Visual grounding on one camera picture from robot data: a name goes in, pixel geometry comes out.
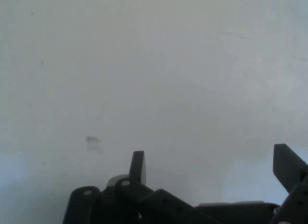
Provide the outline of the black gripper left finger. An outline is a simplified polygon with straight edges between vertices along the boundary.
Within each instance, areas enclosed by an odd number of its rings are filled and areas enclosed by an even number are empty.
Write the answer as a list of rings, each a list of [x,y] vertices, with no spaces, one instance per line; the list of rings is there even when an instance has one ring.
[[[95,186],[74,190],[64,224],[215,224],[217,221],[169,192],[145,184],[144,151],[132,155],[129,173]]]

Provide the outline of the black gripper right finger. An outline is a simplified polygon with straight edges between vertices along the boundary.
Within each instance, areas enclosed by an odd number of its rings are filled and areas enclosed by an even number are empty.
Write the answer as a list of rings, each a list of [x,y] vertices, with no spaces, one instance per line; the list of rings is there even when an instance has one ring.
[[[288,145],[275,144],[273,173],[287,198],[274,214],[272,224],[306,224],[308,222],[308,165]]]

